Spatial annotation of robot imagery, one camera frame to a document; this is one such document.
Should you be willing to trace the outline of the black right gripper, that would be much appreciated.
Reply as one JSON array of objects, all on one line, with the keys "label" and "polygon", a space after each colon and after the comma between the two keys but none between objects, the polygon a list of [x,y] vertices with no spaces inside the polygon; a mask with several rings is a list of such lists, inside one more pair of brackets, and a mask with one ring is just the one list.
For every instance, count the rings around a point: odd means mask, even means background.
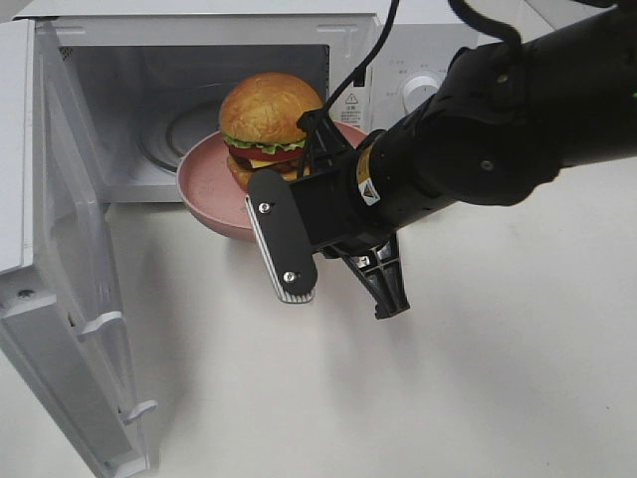
[{"label": "black right gripper", "polygon": [[376,319],[410,309],[404,288],[395,161],[384,131],[354,147],[323,110],[297,121],[305,145],[292,193],[314,249],[343,262],[375,301]]}]

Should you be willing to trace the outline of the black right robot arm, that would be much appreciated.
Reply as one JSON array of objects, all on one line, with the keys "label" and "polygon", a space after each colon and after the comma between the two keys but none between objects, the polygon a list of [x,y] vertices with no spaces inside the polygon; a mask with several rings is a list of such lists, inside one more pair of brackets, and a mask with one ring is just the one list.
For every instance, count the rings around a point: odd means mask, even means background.
[{"label": "black right robot arm", "polygon": [[301,116],[302,165],[285,215],[302,256],[354,256],[455,202],[512,206],[565,168],[636,152],[636,5],[533,41],[463,1],[453,10],[494,42],[457,52],[438,92],[360,145],[325,110]]}]

